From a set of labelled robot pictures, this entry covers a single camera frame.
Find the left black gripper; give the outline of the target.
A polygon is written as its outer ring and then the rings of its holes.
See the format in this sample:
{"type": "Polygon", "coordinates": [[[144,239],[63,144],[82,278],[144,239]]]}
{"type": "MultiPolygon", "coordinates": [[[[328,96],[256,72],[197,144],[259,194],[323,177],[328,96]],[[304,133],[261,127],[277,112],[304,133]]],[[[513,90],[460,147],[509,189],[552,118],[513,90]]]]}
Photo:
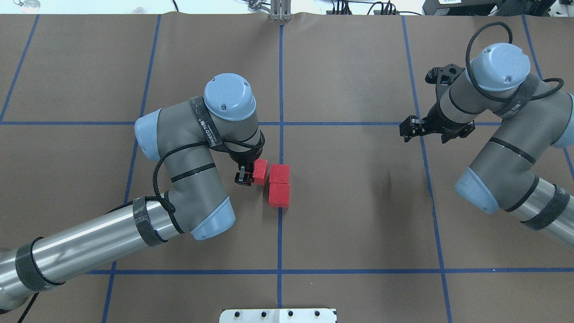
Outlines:
{"type": "Polygon", "coordinates": [[[251,186],[254,182],[254,163],[261,156],[263,148],[252,148],[244,152],[231,152],[228,155],[238,164],[234,182],[242,186],[251,186]]]}

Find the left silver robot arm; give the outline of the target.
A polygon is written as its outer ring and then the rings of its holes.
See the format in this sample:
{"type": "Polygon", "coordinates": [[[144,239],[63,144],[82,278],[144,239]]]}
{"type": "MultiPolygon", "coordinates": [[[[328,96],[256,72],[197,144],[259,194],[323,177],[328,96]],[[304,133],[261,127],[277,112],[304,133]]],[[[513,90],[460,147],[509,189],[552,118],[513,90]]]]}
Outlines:
{"type": "Polygon", "coordinates": [[[158,109],[135,121],[144,155],[156,162],[152,196],[16,249],[1,251],[1,313],[30,296],[169,239],[191,233],[205,240],[235,223],[229,195],[211,155],[227,153],[250,186],[265,136],[250,82],[234,73],[209,80],[200,96],[158,109]]]}

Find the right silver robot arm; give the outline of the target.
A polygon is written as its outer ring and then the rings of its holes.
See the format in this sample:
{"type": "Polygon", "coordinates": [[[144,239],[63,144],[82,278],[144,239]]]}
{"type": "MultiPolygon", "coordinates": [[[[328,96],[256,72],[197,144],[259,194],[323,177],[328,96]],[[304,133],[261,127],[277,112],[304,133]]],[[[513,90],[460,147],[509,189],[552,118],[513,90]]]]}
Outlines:
{"type": "Polygon", "coordinates": [[[408,142],[440,134],[446,143],[465,138],[486,111],[500,127],[466,168],[455,192],[484,213],[504,210],[531,230],[573,247],[573,196],[540,178],[532,167],[549,147],[573,143],[573,95],[557,91],[530,72],[530,59],[509,43],[488,45],[463,69],[432,68],[425,80],[436,84],[437,101],[424,118],[400,124],[408,142]]]}

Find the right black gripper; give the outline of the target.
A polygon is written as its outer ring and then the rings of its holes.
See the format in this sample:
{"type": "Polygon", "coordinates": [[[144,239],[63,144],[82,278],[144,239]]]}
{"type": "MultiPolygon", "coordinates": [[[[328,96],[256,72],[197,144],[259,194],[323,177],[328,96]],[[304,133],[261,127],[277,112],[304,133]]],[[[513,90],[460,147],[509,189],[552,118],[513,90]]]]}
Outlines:
{"type": "Polygon", "coordinates": [[[412,138],[440,134],[441,143],[456,138],[466,138],[475,130],[475,122],[458,123],[447,118],[439,104],[434,104],[423,119],[417,116],[408,116],[399,125],[399,135],[405,143],[412,138]]]}

